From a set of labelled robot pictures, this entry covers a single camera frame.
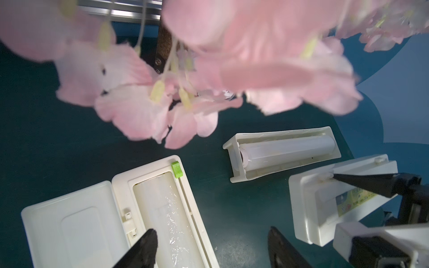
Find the white dispenser lid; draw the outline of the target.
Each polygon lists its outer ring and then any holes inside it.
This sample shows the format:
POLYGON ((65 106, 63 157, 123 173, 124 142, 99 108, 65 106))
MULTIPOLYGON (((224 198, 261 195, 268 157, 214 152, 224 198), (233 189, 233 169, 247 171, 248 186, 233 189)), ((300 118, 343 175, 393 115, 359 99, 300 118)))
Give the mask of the white dispenser lid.
POLYGON ((388 155, 373 155, 318 167, 289 178, 295 237, 323 247, 334 239, 336 225, 358 222, 389 201, 340 182, 334 174, 376 175, 397 173, 388 155))
POLYGON ((28 206, 21 217, 36 268, 111 268, 130 249, 109 181, 28 206))

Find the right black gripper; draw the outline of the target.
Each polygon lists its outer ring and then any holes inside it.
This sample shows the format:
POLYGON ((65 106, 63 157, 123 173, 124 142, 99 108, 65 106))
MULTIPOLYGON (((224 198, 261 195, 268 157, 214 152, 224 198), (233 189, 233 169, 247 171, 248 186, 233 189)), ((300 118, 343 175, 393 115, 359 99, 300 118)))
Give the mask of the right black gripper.
POLYGON ((429 186, 422 185, 422 178, 419 175, 409 173, 334 174, 333 178, 386 198, 392 198, 396 194, 401 195, 398 217, 386 219, 386 226, 429 222, 429 186))

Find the white wrap dispenser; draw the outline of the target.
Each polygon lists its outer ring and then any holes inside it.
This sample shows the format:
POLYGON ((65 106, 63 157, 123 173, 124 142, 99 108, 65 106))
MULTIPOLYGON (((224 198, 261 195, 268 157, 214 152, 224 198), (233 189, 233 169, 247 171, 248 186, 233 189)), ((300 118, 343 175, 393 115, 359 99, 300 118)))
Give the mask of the white wrap dispenser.
POLYGON ((238 133, 222 146, 228 151, 231 183, 341 158, 331 127, 238 133))
POLYGON ((219 263, 179 156, 117 174, 112 188, 133 246, 156 231, 157 268, 217 268, 219 263))

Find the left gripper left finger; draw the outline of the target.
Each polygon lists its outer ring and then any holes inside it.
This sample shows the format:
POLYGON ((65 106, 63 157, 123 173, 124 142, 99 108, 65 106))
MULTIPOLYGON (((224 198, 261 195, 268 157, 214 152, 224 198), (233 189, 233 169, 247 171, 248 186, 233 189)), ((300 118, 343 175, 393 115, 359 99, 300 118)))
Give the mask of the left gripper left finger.
POLYGON ((157 249, 157 233, 148 229, 113 268, 154 268, 157 249))

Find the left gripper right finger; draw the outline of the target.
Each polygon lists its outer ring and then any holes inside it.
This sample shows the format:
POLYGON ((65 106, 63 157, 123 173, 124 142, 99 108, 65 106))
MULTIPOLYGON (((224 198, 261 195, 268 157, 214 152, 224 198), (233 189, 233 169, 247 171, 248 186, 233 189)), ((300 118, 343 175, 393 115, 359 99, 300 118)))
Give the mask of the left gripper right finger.
POLYGON ((274 226, 268 232, 271 268, 311 268, 312 266, 274 226))

